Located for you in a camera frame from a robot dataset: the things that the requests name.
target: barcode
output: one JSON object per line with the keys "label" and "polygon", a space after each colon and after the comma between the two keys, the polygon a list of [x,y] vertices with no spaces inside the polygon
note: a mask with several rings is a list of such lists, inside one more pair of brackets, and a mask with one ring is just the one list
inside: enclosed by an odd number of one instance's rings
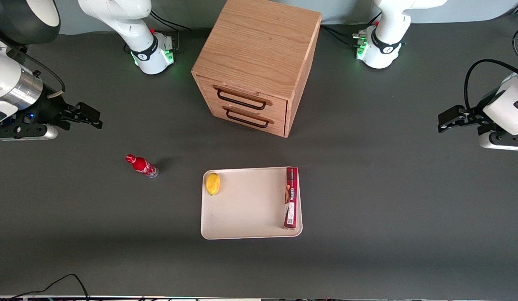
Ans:
{"label": "barcode", "polygon": [[292,225],[294,224],[294,203],[289,203],[289,210],[287,212],[287,224]]}

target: black metal handle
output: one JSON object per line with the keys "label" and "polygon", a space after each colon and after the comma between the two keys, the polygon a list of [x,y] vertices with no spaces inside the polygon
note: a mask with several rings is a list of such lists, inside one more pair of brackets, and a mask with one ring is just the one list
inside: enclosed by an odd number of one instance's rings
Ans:
{"label": "black metal handle", "polygon": [[251,121],[247,121],[247,120],[244,120],[244,119],[240,119],[238,117],[231,116],[231,115],[229,115],[229,112],[232,112],[232,111],[229,110],[229,109],[226,109],[226,116],[227,116],[227,118],[232,119],[232,120],[236,120],[238,122],[244,122],[245,124],[257,126],[258,128],[266,128],[268,126],[268,123],[269,123],[268,120],[261,120],[261,121],[266,122],[266,124],[265,125],[260,125],[260,124],[257,124],[257,123],[251,122]]}
{"label": "black metal handle", "polygon": [[250,105],[249,103],[245,103],[245,102],[242,102],[242,101],[238,101],[238,100],[235,100],[235,99],[231,99],[231,98],[228,98],[228,97],[223,97],[222,95],[220,95],[220,93],[222,93],[222,90],[221,89],[217,89],[218,90],[218,98],[219,99],[223,99],[224,101],[229,101],[229,102],[232,102],[232,103],[236,103],[238,105],[243,105],[244,107],[248,107],[250,109],[254,109],[254,110],[264,110],[264,108],[266,108],[266,102],[263,101],[263,105],[261,105],[260,107],[257,107],[256,105]]}

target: red bottle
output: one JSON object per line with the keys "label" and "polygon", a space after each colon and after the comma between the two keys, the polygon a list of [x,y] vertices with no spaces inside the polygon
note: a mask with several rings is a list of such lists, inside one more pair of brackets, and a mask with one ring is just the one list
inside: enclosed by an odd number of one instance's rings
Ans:
{"label": "red bottle", "polygon": [[127,160],[127,162],[133,166],[134,170],[138,171],[142,175],[148,176],[152,179],[158,176],[158,168],[156,168],[153,164],[144,158],[137,158],[131,154],[128,154],[125,156],[125,160]]}

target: silver metal cylinder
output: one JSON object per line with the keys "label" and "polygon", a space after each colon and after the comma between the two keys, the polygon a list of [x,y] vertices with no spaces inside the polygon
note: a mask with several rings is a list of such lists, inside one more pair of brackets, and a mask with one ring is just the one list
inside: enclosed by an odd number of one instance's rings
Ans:
{"label": "silver metal cylinder", "polygon": [[33,105],[38,100],[43,91],[43,82],[23,65],[20,65],[20,67],[21,76],[18,83],[10,92],[0,97],[0,100],[15,105],[22,110]]}

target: gray table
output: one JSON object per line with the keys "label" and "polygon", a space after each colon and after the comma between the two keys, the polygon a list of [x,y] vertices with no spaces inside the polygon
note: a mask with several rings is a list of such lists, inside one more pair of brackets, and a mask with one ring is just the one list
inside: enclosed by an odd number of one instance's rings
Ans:
{"label": "gray table", "polygon": [[[463,101],[471,63],[518,66],[516,28],[514,17],[413,25],[381,71],[321,32],[288,139],[211,116],[190,76],[208,32],[183,34],[157,76],[113,33],[33,46],[104,128],[0,141],[0,294],[77,273],[92,295],[518,300],[518,152],[436,127]],[[507,74],[480,66],[473,102]],[[159,177],[135,173],[127,153]],[[300,167],[301,236],[204,240],[203,173],[261,166]],[[82,291],[67,280],[49,293]]]}

